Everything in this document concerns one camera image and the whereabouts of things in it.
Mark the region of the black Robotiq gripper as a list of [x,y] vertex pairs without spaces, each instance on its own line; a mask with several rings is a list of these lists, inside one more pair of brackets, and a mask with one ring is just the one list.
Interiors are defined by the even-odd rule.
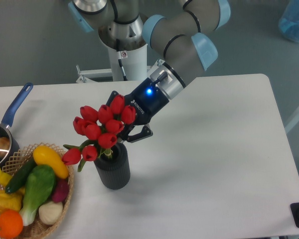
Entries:
[[[140,85],[138,85],[130,94],[125,97],[119,94],[117,91],[112,91],[106,105],[110,106],[116,96],[119,96],[119,103],[121,105],[130,105],[135,108],[137,116],[134,125],[127,125],[118,134],[118,142],[130,142],[134,143],[148,137],[153,136],[153,131],[149,126],[151,118],[157,114],[165,105],[169,103],[169,99],[165,94],[157,87],[151,85],[150,78],[146,78]],[[131,135],[130,133],[138,125],[142,125],[140,132]]]

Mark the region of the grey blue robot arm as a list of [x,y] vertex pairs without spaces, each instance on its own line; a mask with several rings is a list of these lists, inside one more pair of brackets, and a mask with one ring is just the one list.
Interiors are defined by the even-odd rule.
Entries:
[[119,133],[118,141],[135,142],[150,137],[151,118],[194,79],[202,76],[218,57],[207,34],[226,24],[231,15],[226,0],[182,0],[182,13],[167,19],[141,17],[136,0],[72,0],[68,7],[86,31],[98,31],[112,47],[122,72],[122,53],[149,46],[163,63],[141,82],[125,102],[137,113],[134,123]]

